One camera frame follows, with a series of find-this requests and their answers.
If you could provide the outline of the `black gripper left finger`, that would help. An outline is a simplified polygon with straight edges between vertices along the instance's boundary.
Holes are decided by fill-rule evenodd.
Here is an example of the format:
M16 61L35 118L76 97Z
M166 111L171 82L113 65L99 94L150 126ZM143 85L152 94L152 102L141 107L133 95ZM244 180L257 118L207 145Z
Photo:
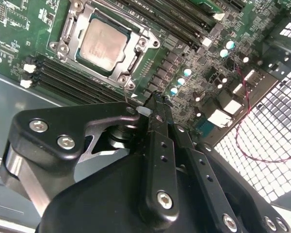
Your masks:
M136 109L109 102L17 113L0 166L3 183L42 218L61 192L120 159L140 156L140 217L149 226L172 226L178 181L164 97L154 92Z

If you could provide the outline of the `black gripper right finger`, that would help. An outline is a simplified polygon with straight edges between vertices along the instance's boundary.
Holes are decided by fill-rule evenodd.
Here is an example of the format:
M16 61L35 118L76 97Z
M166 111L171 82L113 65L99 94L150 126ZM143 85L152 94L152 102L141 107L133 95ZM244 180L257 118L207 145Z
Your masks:
M164 97L176 161L184 165L201 194L210 233L290 233L286 220L209 144L194 145L189 133L173 121L172 104Z

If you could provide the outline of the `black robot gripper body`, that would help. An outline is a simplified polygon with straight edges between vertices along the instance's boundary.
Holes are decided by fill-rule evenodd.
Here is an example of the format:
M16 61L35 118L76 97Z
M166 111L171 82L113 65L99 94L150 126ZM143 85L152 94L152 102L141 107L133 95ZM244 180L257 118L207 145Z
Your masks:
M144 159L126 157L58 194L38 233L154 233L138 211Z

